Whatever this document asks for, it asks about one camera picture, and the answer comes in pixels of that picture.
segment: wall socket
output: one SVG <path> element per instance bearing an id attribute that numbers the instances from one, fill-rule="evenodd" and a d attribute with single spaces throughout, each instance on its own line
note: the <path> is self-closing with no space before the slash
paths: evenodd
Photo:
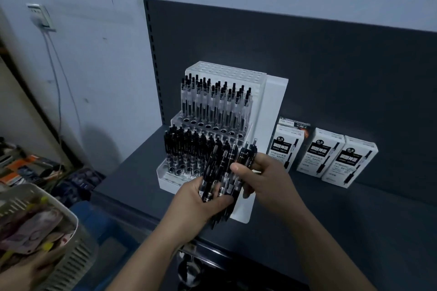
<path id="1" fill-rule="evenodd" d="M 47 9 L 43 5 L 39 4 L 26 4 L 32 15 L 32 21 L 36 25 L 41 25 L 43 28 L 55 31 L 52 19 L 47 12 Z"/>

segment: plastic basket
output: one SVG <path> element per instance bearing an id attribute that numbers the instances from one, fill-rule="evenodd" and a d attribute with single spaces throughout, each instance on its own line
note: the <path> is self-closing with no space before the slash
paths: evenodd
<path id="1" fill-rule="evenodd" d="M 69 291 L 80 281 L 94 264 L 98 245 L 88 234 L 79 219 L 54 197 L 34 184 L 22 184 L 0 194 L 0 216 L 24 210 L 35 196 L 47 197 L 48 202 L 61 211 L 76 227 L 73 236 L 65 245 L 66 254 L 56 265 L 50 276 L 34 290 Z"/>

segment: white pen box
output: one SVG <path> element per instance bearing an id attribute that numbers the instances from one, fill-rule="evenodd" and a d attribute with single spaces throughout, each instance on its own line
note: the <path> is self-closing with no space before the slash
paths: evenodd
<path id="1" fill-rule="evenodd" d="M 343 149 L 325 171 L 322 180 L 348 188 L 376 153 L 375 143 L 345 136 Z"/>
<path id="2" fill-rule="evenodd" d="M 304 138 L 304 130 L 277 124 L 268 155 L 281 161 L 289 171 Z"/>
<path id="3" fill-rule="evenodd" d="M 316 128 L 297 171 L 321 177 L 344 146 L 344 136 Z"/>

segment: gray shelf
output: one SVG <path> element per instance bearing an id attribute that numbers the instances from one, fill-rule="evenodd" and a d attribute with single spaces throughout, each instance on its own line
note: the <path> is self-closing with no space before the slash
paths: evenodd
<path id="1" fill-rule="evenodd" d="M 161 190 L 165 158 L 159 128 L 93 194 L 92 202 L 135 227 L 153 229 L 173 195 Z M 298 172 L 304 202 L 379 290 L 435 290 L 437 208 L 355 183 L 339 188 Z M 248 224 L 205 229 L 198 240 L 306 283 L 287 228 L 255 200 Z"/>

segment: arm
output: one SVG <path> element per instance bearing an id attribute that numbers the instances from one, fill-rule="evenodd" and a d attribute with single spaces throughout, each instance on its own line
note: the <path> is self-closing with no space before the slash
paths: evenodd
<path id="1" fill-rule="evenodd" d="M 129 259 L 107 291 L 154 291 L 176 251 L 191 241 L 213 215 L 233 202 L 225 195 L 203 202 L 198 190 L 202 178 L 185 183 L 174 196 L 161 223 Z"/>
<path id="2" fill-rule="evenodd" d="M 244 196 L 255 191 L 261 204 L 290 228 L 311 290 L 376 290 L 308 210 L 280 162 L 258 153 L 253 168 L 262 173 L 255 174 L 238 163 L 231 165 L 246 182 Z"/>

